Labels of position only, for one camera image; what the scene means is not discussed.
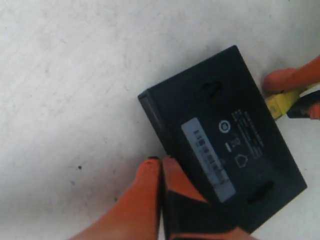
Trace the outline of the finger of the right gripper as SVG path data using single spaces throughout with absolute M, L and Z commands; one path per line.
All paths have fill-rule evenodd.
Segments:
M 269 73 L 262 83 L 268 93 L 290 92 L 320 82 L 320 56 L 298 68 L 279 69 Z
M 300 97 L 287 112 L 290 119 L 310 118 L 310 109 L 313 105 L 320 102 L 320 91 L 316 90 L 305 96 Z

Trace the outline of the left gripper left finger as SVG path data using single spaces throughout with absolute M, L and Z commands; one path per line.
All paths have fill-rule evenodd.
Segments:
M 143 161 L 135 179 L 115 205 L 73 240 L 157 240 L 161 160 Z

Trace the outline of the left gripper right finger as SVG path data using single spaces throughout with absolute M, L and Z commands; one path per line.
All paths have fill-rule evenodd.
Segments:
M 253 240 L 200 194 L 173 157 L 162 160 L 167 240 Z

